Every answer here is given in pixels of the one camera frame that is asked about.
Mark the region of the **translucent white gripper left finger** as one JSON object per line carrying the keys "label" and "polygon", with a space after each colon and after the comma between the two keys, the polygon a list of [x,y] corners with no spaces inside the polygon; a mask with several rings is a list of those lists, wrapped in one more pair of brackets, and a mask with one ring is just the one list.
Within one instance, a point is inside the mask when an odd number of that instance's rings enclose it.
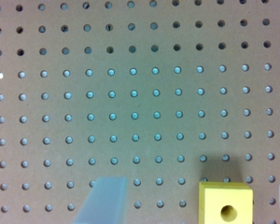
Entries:
{"label": "translucent white gripper left finger", "polygon": [[127,178],[99,177],[72,224],[125,224]]}

